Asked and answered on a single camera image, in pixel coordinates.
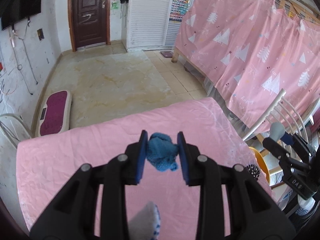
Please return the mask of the white gloved right hand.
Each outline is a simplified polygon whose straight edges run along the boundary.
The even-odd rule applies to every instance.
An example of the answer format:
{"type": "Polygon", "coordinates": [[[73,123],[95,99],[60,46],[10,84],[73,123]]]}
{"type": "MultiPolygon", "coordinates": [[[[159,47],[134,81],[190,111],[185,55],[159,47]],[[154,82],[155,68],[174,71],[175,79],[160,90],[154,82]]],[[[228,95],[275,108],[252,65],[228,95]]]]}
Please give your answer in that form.
{"type": "Polygon", "coordinates": [[[304,200],[301,196],[298,196],[298,209],[296,211],[296,215],[307,215],[312,210],[315,203],[316,201],[313,198],[304,200]]]}

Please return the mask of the grey knit gloved hand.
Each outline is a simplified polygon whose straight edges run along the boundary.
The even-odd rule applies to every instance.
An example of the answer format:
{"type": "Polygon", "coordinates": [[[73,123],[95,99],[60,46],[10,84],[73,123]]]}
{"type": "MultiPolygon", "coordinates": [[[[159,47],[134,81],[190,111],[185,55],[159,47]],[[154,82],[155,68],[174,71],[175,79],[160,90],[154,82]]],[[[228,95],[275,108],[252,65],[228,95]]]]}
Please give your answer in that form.
{"type": "Polygon", "coordinates": [[[130,239],[158,239],[161,229],[161,217],[158,206],[148,202],[129,222],[130,239]]]}

